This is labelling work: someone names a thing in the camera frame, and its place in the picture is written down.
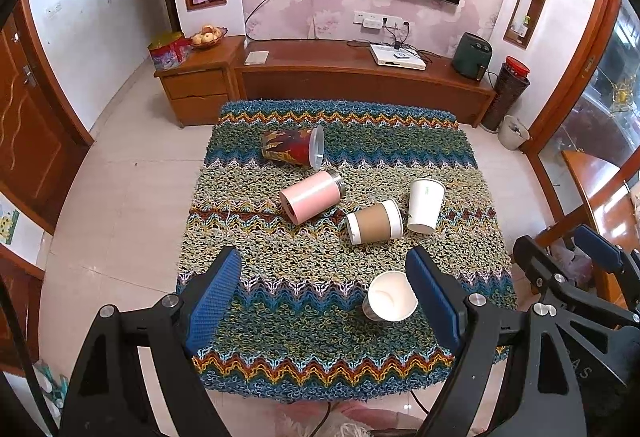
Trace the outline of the plain white paper cup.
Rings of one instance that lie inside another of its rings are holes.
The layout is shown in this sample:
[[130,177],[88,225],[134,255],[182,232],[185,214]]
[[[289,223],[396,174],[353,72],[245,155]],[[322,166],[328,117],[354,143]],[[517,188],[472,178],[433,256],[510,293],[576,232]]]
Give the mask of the plain white paper cup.
[[436,180],[414,179],[410,186],[408,221],[410,231],[431,235],[438,223],[445,187]]

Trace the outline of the wooden door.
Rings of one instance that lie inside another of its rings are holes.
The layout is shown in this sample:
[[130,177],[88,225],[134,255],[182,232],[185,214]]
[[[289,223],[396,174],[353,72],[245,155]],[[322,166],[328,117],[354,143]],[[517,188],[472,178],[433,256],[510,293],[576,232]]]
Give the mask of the wooden door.
[[1,30],[1,192],[53,233],[91,145],[18,0]]

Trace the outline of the pink steel tumbler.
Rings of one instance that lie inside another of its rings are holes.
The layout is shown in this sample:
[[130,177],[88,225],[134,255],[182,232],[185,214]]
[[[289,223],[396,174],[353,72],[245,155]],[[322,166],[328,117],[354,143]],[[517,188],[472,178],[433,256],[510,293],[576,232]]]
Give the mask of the pink steel tumbler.
[[319,170],[280,191],[285,214],[299,226],[340,203],[346,193],[343,177],[333,169]]

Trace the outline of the fruit basket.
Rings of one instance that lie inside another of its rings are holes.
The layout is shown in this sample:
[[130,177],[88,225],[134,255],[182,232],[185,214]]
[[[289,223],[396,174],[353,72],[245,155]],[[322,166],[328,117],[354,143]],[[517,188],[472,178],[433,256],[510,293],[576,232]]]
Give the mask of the fruit basket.
[[219,45],[227,34],[228,30],[225,27],[203,25],[201,30],[191,37],[191,45],[200,50],[213,48]]

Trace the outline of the red patterned tin cup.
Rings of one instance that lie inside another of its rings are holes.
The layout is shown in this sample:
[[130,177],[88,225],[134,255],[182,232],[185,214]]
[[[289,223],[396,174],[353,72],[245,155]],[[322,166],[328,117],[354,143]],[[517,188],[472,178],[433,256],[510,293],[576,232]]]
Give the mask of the red patterned tin cup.
[[262,135],[262,156],[273,162],[319,169],[324,160],[323,127],[266,131]]

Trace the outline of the colourful knitted table cloth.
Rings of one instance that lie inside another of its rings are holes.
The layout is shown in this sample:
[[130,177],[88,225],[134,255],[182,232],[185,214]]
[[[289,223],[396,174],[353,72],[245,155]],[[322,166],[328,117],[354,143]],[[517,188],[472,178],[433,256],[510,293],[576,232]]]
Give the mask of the colourful knitted table cloth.
[[[314,126],[326,135],[323,165],[343,177],[347,192],[295,226],[278,194],[308,170],[266,160],[260,142],[270,130]],[[386,198],[406,208],[416,178],[445,188],[435,232],[352,245],[347,215]],[[494,203],[454,115],[349,101],[227,103],[207,145],[177,264],[184,287],[224,247],[235,247],[242,258],[224,319],[194,351],[204,386],[292,402],[368,400],[443,381],[452,356],[437,344],[423,313],[373,322],[361,308],[370,282],[404,269],[419,245],[468,292],[514,307],[511,261]]]

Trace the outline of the wooden side table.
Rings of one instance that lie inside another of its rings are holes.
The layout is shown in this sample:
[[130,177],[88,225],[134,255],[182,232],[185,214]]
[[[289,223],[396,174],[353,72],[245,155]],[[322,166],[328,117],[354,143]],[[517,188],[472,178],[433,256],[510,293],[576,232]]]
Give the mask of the wooden side table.
[[639,153],[632,153],[623,166],[617,167],[599,157],[579,151],[563,151],[566,164],[580,196],[580,205],[565,214],[559,201],[552,196],[551,182],[542,175],[542,166],[534,165],[541,178],[544,194],[549,197],[555,223],[536,236],[536,242],[548,247],[570,235],[585,223],[599,235],[623,249],[639,246],[639,225],[629,183],[639,172]]

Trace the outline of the red tin box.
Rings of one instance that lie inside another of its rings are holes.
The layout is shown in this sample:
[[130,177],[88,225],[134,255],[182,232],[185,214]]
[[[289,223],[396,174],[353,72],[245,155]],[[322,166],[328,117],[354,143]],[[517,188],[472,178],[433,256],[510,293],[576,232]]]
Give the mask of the red tin box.
[[155,70],[166,71],[183,64],[192,51],[192,41],[181,32],[162,33],[148,45]]

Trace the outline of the wooden tv cabinet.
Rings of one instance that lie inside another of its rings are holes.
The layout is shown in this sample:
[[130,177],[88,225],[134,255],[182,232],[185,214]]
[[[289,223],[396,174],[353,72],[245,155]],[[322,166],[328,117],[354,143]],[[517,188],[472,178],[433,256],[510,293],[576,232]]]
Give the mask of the wooden tv cabinet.
[[367,47],[339,40],[248,44],[242,36],[227,36],[155,76],[181,127],[216,123],[225,103],[258,99],[420,106],[475,127],[496,97],[486,82],[459,75],[447,58],[433,56],[424,71],[382,67]]

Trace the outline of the dark green air fryer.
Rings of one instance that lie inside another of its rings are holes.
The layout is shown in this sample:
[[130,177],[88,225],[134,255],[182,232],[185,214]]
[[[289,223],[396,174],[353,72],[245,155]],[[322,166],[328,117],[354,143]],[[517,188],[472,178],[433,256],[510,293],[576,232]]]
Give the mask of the dark green air fryer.
[[480,82],[488,69],[491,57],[492,47],[487,40],[471,33],[464,33],[451,65],[459,75]]

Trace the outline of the dark wicker bin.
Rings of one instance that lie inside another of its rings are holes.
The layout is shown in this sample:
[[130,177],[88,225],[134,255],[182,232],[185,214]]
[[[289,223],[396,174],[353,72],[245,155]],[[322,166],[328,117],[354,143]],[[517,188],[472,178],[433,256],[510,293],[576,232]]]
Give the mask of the dark wicker bin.
[[524,63],[513,56],[506,57],[495,82],[496,97],[480,125],[489,131],[499,128],[504,116],[529,86],[528,75],[529,68]]

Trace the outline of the white plastic bucket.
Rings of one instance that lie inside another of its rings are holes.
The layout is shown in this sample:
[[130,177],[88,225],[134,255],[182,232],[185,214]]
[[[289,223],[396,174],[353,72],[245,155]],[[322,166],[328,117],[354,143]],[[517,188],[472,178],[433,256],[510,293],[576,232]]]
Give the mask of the white plastic bucket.
[[503,117],[498,129],[498,140],[503,148],[515,151],[529,139],[528,129],[517,117],[512,115]]

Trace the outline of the white set-top box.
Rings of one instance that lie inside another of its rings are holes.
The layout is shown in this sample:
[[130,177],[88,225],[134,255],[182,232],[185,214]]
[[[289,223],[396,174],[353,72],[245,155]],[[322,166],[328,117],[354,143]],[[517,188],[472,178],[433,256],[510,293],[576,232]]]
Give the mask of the white set-top box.
[[405,68],[413,71],[426,70],[426,63],[416,50],[379,44],[371,44],[369,48],[372,58],[378,66]]

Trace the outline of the brown sleeved paper cup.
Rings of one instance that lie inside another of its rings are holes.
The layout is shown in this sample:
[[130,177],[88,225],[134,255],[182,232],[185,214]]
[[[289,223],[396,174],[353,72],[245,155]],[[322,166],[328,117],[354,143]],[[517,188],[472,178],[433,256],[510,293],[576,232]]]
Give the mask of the brown sleeved paper cup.
[[347,215],[346,221],[352,245],[397,240],[404,232],[399,206],[391,198],[351,212]]

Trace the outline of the white ribbed cup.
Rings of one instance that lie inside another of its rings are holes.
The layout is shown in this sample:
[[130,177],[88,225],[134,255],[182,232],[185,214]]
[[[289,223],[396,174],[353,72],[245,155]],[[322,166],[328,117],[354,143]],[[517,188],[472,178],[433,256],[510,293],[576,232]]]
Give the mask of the white ribbed cup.
[[364,315],[372,321],[400,322],[410,318],[418,300],[405,272],[386,271],[369,285],[362,302]]

